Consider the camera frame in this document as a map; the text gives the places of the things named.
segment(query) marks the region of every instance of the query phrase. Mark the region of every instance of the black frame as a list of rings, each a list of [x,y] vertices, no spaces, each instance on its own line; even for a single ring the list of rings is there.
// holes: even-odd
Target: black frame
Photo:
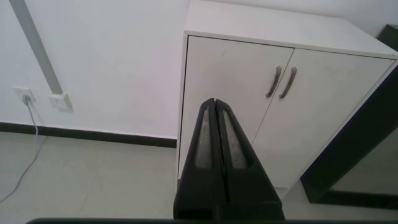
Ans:
[[[398,43],[387,25],[379,40]],[[398,210],[398,195],[331,190],[348,171],[398,127],[398,67],[383,81],[301,177],[311,203]]]

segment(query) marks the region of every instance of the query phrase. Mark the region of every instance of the metal handle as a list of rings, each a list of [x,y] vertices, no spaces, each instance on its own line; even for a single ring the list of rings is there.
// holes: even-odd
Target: metal handle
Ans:
[[[274,82],[272,83],[271,89],[269,90],[269,92],[266,94],[266,97],[270,97],[272,96],[272,94],[274,93],[275,89],[276,89],[276,84],[278,84],[279,81],[279,77],[280,77],[280,73],[282,72],[282,68],[280,66],[276,67],[276,73],[275,73],[275,78],[274,78]]]
[[[279,98],[281,98],[281,99],[285,98],[287,92],[289,91],[290,87],[293,84],[294,78],[296,77],[296,73],[297,73],[297,68],[293,67],[292,68],[292,74],[290,75],[289,82],[287,83],[284,92],[281,95],[279,95]]]

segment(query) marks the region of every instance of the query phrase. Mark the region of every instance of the black object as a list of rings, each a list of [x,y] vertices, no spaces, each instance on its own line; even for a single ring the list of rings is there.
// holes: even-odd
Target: black object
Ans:
[[[118,142],[126,144],[138,144],[143,146],[159,146],[170,148],[177,147],[176,139],[137,136],[130,134],[104,133],[99,131],[52,128],[45,126],[38,126],[37,128],[39,129],[39,135],[41,136],[55,136],[63,138]],[[33,125],[0,122],[0,131],[9,133],[35,134],[35,127]]]
[[[282,203],[250,142],[220,100],[200,107],[174,219],[284,220]]]
[[[378,38],[398,50],[398,30]],[[311,203],[398,209],[398,195],[332,190],[348,171],[398,127],[398,67],[381,83],[301,177]]]

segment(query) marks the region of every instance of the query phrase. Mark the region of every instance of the black plastic part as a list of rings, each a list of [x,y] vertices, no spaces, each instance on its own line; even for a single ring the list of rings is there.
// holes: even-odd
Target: black plastic part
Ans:
[[[161,220],[161,219],[123,219],[123,218],[37,218],[27,224],[214,224],[203,220]],[[398,224],[398,221],[380,220],[286,220],[286,221],[225,221],[218,224]]]
[[[203,156],[208,152],[203,146],[210,147],[211,156]],[[220,100],[211,98],[200,106],[174,200],[174,219],[285,220],[256,153],[232,109]]]
[[[229,200],[228,207],[224,210],[224,219],[285,220],[282,203],[232,109],[221,100],[216,100],[216,110]],[[230,145],[238,148],[234,150],[234,156],[231,156]],[[243,161],[236,167],[233,159]]]
[[[195,156],[206,109],[210,125],[211,167],[203,168],[195,164]],[[211,98],[200,106],[174,200],[174,219],[219,220],[221,207],[226,205],[225,195],[215,103]]]

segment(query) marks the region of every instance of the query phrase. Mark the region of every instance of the wall socket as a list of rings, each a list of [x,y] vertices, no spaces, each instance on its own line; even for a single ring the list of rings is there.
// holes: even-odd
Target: wall socket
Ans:
[[[18,99],[22,101],[22,97],[24,95],[28,95],[30,96],[30,102],[31,103],[35,103],[36,100],[33,97],[32,92],[30,91],[30,88],[24,88],[24,87],[18,87],[18,86],[14,86],[13,87],[15,94],[18,96]]]
[[[67,110],[72,108],[68,93],[63,92],[61,95],[50,95],[49,100],[52,107],[54,108],[58,108],[61,110]]]

